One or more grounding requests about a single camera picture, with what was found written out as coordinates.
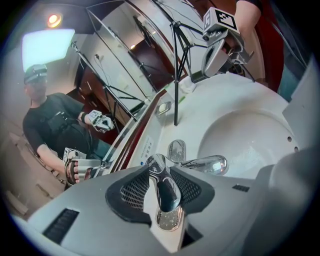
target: man's right hand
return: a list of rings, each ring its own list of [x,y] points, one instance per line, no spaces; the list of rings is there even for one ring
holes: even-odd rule
[[[71,178],[71,163],[68,164],[67,168],[66,168],[66,175],[69,179],[72,180]],[[73,167],[73,172],[75,173],[74,174],[74,179],[75,179],[75,182],[76,183],[79,183],[80,180],[79,180],[79,174],[78,174],[78,162],[77,161],[74,161],[74,167]],[[85,180],[89,179],[90,178],[90,172],[91,172],[91,169],[88,169],[86,171],[86,174],[85,174]]]

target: white sink basin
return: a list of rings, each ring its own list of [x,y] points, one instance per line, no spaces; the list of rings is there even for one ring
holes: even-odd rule
[[[222,155],[225,176],[255,179],[259,170],[298,150],[290,131],[273,117],[255,111],[234,111],[217,119],[205,132],[197,157]]]

